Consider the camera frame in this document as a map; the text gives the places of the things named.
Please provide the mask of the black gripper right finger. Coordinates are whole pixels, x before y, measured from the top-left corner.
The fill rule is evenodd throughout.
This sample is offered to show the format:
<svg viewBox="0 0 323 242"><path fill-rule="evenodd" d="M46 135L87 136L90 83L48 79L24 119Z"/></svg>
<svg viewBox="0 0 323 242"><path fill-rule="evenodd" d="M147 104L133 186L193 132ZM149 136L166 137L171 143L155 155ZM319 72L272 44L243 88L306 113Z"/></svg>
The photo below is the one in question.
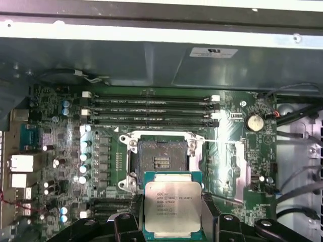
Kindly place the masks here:
<svg viewBox="0 0 323 242"><path fill-rule="evenodd" d="M233 214L222 213L210 193L202 194L201 227L207 241L310 241L273 219L259 219L250 226Z"/></svg>

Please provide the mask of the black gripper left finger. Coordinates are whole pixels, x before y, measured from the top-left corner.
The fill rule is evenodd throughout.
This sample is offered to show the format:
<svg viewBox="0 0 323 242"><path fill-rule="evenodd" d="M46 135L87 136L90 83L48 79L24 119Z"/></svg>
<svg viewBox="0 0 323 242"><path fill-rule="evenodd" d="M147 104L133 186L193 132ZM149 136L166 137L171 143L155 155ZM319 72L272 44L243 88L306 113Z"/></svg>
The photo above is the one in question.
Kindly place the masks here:
<svg viewBox="0 0 323 242"><path fill-rule="evenodd" d="M105 223L82 218L48 241L144 241L142 231L143 195L135 195L128 212L111 215Z"/></svg>

